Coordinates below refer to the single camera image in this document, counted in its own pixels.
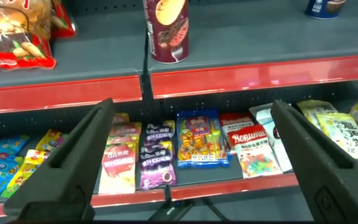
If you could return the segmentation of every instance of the blue packaging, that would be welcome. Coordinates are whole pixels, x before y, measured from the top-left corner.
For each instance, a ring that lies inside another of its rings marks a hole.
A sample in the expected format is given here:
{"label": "blue packaging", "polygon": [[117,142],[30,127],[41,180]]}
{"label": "blue packaging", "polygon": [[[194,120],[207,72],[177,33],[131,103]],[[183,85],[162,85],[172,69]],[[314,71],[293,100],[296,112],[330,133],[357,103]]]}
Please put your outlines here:
{"label": "blue packaging", "polygon": [[309,0],[305,14],[317,19],[334,19],[346,0]]}

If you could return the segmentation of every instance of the red snack bag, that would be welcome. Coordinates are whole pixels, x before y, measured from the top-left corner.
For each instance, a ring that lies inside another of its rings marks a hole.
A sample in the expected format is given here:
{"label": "red snack bag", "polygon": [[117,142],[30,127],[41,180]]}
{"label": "red snack bag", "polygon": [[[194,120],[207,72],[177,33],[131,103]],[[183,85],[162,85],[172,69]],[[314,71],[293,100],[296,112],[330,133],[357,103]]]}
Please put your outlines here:
{"label": "red snack bag", "polygon": [[62,0],[52,0],[50,25],[52,37],[73,37],[76,34],[76,25],[68,16]]}
{"label": "red snack bag", "polygon": [[48,0],[0,0],[0,70],[56,65]]}

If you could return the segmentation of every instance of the store shelf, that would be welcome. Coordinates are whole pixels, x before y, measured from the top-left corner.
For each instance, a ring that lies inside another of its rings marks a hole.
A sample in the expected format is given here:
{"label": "store shelf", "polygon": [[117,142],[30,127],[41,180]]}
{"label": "store shelf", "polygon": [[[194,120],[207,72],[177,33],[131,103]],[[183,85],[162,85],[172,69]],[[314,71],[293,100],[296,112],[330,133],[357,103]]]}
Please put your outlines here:
{"label": "store shelf", "polygon": [[53,70],[0,72],[0,113],[142,99],[142,11],[76,16],[78,35],[52,43]]}
{"label": "store shelf", "polygon": [[308,0],[190,6],[190,55],[149,55],[154,98],[358,80],[358,1],[337,19],[303,14]]}

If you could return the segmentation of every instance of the red packaging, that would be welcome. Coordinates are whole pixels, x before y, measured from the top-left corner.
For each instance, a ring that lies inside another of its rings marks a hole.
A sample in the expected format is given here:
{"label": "red packaging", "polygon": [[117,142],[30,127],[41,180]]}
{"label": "red packaging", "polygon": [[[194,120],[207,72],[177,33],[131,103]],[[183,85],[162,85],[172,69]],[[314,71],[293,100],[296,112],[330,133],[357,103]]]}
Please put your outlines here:
{"label": "red packaging", "polygon": [[0,0],[0,70],[52,69],[48,0]]}
{"label": "red packaging", "polygon": [[68,16],[62,0],[52,0],[50,25],[52,37],[62,38],[76,35],[76,25]]}
{"label": "red packaging", "polygon": [[143,0],[152,58],[177,63],[189,55],[188,1]]}
{"label": "red packaging", "polygon": [[227,154],[236,154],[236,150],[231,145],[228,134],[231,131],[238,131],[241,128],[254,125],[250,113],[224,113],[219,115],[221,127],[224,133],[224,147]]}

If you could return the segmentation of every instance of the brand logo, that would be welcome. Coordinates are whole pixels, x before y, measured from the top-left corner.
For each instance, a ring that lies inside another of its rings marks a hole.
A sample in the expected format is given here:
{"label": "brand logo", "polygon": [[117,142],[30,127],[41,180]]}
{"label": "brand logo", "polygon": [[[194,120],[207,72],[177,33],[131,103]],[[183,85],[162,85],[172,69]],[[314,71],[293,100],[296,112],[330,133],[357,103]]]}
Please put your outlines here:
{"label": "brand logo", "polygon": [[237,144],[237,143],[249,142],[251,140],[258,139],[265,136],[266,136],[266,132],[258,131],[258,132],[242,134],[242,135],[233,134],[231,138],[234,140],[234,144]]}

